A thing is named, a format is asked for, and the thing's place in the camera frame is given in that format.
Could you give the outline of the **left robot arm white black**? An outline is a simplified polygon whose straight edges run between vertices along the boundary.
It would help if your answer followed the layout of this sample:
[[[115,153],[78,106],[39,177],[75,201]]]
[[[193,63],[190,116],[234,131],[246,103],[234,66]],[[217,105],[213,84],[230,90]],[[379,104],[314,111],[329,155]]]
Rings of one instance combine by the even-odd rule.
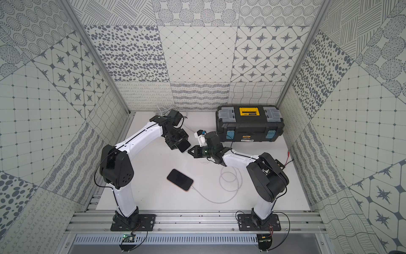
[[[113,191],[117,205],[115,217],[130,228],[138,223],[139,210],[134,201],[131,181],[134,177],[132,159],[146,146],[159,137],[165,139],[172,150],[185,152],[191,144],[187,132],[182,129],[185,117],[176,110],[168,115],[155,115],[137,133],[115,146],[102,149],[99,174],[107,188]]]

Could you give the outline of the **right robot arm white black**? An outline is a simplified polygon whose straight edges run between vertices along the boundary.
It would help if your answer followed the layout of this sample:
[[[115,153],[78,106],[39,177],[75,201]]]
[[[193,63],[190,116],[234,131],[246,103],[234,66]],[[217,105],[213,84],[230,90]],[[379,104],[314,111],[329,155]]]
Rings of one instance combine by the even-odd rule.
[[[278,199],[287,192],[289,179],[283,172],[284,165],[269,153],[246,155],[231,147],[225,147],[215,131],[199,130],[194,133],[199,144],[188,153],[195,159],[207,158],[215,164],[236,169],[246,169],[259,199],[252,208],[252,221],[261,225],[269,220]]]

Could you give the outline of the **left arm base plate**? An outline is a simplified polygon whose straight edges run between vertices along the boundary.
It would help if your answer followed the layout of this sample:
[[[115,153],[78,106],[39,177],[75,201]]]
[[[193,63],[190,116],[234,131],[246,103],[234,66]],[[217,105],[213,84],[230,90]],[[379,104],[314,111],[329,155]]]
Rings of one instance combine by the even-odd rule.
[[[115,231],[153,231],[155,225],[155,214],[136,214],[126,218],[119,213],[113,216],[113,223],[110,230]]]

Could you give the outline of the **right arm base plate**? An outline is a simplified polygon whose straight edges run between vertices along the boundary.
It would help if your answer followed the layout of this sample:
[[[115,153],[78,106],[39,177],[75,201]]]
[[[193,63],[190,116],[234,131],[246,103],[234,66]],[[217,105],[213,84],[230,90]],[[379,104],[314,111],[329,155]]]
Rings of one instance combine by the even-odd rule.
[[[237,222],[240,231],[281,231],[281,224],[278,215],[271,214],[265,220],[261,220],[252,214],[237,214]]]

